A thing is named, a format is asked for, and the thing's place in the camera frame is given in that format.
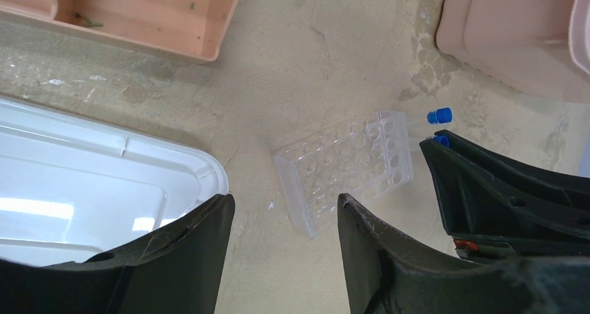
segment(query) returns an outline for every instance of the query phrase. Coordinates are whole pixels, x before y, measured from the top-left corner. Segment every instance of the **white tray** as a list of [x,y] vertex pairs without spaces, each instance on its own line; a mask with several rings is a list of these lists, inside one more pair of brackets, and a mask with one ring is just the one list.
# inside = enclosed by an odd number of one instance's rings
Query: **white tray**
[[228,190],[205,152],[0,98],[2,258],[83,262]]

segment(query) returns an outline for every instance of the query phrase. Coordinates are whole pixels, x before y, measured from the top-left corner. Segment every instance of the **concrete floor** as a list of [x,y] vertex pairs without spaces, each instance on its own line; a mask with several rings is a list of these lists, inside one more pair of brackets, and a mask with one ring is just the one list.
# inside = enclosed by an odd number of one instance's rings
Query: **concrete floor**
[[[438,53],[442,2],[240,0],[219,59],[206,66],[0,22],[0,93],[220,160],[237,211],[217,313],[348,313],[337,229],[314,241],[295,232],[276,150],[377,109],[444,105],[460,135],[576,173],[589,134],[587,105],[522,95]],[[428,169],[420,155],[414,163],[414,181],[369,208],[452,253]]]

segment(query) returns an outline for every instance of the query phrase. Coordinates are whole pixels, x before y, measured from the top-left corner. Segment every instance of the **green debris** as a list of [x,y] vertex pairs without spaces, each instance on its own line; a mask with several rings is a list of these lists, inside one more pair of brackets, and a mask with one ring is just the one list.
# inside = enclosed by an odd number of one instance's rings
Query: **green debris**
[[102,23],[93,23],[93,21],[90,20],[90,18],[80,15],[79,13],[76,13],[75,16],[78,19],[84,19],[85,24],[82,25],[83,27],[103,27],[104,26]]

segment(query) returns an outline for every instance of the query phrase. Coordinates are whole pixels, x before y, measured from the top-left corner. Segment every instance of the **orange plastic tray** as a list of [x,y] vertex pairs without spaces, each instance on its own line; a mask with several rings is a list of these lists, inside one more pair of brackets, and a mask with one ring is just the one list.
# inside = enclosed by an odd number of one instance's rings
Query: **orange plastic tray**
[[0,0],[0,17],[149,54],[206,63],[238,0]]

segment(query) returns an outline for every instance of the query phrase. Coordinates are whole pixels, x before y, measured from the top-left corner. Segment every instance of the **blue cap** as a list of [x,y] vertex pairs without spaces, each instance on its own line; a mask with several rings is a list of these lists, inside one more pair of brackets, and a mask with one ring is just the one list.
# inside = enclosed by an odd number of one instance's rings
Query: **blue cap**
[[451,111],[450,107],[443,107],[436,111],[429,112],[426,119],[432,125],[450,123],[453,121],[453,111]]
[[437,135],[434,136],[432,139],[447,148],[451,146],[451,141],[449,141],[449,138],[447,138],[446,135]]

